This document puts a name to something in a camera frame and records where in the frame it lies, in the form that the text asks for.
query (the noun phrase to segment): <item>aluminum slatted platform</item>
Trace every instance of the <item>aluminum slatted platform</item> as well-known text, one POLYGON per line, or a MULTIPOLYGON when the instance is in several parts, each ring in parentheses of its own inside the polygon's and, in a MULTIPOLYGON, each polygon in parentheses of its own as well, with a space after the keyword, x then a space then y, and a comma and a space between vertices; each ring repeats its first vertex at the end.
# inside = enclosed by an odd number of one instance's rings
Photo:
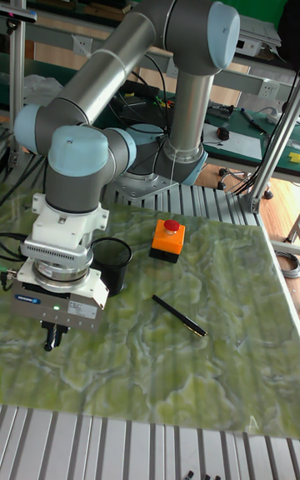
MULTIPOLYGON (((108 187, 106 203, 263 225, 243 203, 197 186, 128 202, 108 187)), ((0 480, 300 480, 300 441, 2 406, 0 480)))

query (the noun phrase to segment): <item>black cup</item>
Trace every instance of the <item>black cup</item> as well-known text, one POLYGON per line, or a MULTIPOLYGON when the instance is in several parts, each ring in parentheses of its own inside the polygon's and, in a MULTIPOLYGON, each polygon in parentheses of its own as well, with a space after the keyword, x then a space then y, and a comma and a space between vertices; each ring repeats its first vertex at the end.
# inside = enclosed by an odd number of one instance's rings
POLYGON ((109 297, 118 295, 123 289, 127 265, 133 253, 131 248, 121 239, 102 237, 92 244, 92 268, 101 271, 101 279, 105 283, 109 297))

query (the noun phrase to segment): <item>red button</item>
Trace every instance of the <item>red button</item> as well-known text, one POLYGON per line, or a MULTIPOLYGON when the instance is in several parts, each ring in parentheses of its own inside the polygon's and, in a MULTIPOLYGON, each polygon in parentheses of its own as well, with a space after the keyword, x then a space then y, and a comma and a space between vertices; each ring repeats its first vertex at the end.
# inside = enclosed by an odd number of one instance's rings
POLYGON ((177 232, 180 228, 180 224, 177 221, 173 221, 172 219, 168 219, 168 221, 165 221, 163 226, 168 230, 169 232, 177 232))

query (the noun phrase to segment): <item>green cutting mat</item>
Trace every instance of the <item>green cutting mat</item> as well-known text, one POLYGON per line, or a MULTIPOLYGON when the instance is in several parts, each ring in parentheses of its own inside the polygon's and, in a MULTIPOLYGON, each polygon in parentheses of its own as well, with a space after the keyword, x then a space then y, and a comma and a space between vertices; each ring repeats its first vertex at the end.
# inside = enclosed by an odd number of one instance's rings
MULTIPOLYGON (((30 229, 30 195, 3 210, 2 229, 30 229)), ((0 303, 0 402, 152 423, 300 437, 300 340, 263 230, 203 218, 186 225, 175 265, 148 257, 166 213, 110 206, 107 233, 133 250, 122 293, 97 334, 45 331, 0 303), (208 331, 198 337, 156 293, 208 331)))

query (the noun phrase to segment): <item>wooden floor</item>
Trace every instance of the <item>wooden floor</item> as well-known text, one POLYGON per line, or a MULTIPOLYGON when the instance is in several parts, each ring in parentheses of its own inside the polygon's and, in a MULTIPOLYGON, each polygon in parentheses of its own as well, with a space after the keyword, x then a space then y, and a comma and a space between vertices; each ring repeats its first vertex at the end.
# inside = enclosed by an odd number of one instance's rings
MULTIPOLYGON (((207 165, 198 177, 197 184, 207 188, 216 188, 220 180, 220 167, 207 165)), ((227 190, 236 186, 237 180, 228 176, 225 181, 227 190)), ((270 239, 284 241, 300 213, 300 188, 291 182, 271 179, 273 198, 262 199, 260 213, 270 239)), ((278 259, 281 268, 290 269, 291 264, 285 258, 278 259)), ((300 317, 300 278, 286 279, 287 287, 300 317)))

